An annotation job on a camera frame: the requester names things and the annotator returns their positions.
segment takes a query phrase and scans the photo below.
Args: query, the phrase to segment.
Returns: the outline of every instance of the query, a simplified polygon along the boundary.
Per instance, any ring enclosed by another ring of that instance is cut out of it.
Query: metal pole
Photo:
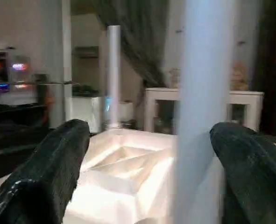
[[[174,224],[219,223],[222,192],[215,177],[222,166],[209,131],[226,120],[235,4],[236,0],[185,1]]]
[[[108,129],[119,128],[119,72],[120,72],[120,26],[109,26],[109,96],[111,97]]]

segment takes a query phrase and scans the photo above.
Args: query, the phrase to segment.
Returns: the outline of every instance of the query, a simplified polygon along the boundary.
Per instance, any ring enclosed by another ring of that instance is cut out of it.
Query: white shelf
[[[246,105],[243,125],[255,131],[259,129],[262,110],[263,92],[255,91],[230,91],[227,109],[228,120],[231,120],[231,105]],[[145,131],[154,131],[154,117],[156,115],[157,100],[179,100],[179,89],[147,88],[145,108]]]

